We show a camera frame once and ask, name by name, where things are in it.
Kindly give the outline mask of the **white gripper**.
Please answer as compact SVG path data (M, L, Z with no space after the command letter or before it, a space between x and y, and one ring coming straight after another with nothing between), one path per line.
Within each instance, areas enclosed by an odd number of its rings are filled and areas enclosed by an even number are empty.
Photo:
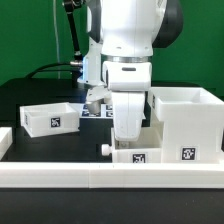
M137 141L145 104L144 92L113 92L113 125L118 141Z

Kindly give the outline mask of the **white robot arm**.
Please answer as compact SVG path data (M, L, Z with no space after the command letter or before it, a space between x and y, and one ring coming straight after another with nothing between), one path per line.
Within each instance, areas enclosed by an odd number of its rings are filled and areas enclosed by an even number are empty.
M139 138L153 50L171 45L183 28L179 0L83 0L89 51L81 83L111 94L118 141Z

